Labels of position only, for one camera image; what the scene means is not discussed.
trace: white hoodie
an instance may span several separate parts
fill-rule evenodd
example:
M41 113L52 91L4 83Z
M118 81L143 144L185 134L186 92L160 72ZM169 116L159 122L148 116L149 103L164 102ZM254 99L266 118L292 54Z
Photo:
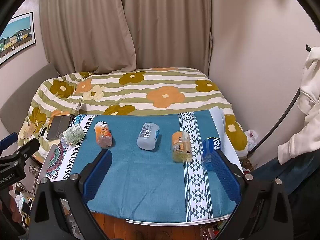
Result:
M298 108L306 115L305 127L278 146L280 164L300 154L320 149L320 48L310 51L300 85Z

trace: beige curtain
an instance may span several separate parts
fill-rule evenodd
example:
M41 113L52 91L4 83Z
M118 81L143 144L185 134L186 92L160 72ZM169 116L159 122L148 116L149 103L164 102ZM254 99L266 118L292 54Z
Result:
M40 0L40 24L47 59L61 75L136 68L121 0Z
M211 0L122 0L137 68L191 67L208 74Z

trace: floral comforter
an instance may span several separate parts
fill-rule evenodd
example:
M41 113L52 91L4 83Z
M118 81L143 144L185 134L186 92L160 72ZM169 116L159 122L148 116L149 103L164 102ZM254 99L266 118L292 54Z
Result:
M226 119L226 133L236 151L245 151L247 137L217 85L203 73L191 68L152 68L133 72L95 75L72 73L49 79L32 99L18 145L32 138L40 141L34 157L44 161L53 143L47 140L56 115L74 114L81 102L80 114L163 115L199 111L218 106ZM28 125L36 127L30 138L24 137Z

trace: clear bottle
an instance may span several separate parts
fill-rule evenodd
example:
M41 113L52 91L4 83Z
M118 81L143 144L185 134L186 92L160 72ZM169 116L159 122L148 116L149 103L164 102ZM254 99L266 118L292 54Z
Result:
M82 139L84 135L84 131L82 130L80 124L77 123L61 133L59 135L59 139L63 147L67 148L69 145L73 145L78 140Z
M189 162L192 160L189 133L178 131L172 135L172 159L174 162Z
M155 123L145 123L137 139L137 145L147 151L153 150L156 147L159 132L160 128Z
M112 134L107 122L97 122L94 130L96 132L96 142L101 148L107 149L112 145Z

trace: human hand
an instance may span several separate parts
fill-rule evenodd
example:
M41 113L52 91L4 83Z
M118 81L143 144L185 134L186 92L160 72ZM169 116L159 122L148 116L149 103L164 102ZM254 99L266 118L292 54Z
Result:
M0 210L2 211L2 203L1 203L1 201L0 201ZM10 210L10 212L12 214L12 220L14 222L21 223L22 222L21 214L19 212L19 209L17 207L17 204L16 204L14 198L11 195L10 195L9 210Z

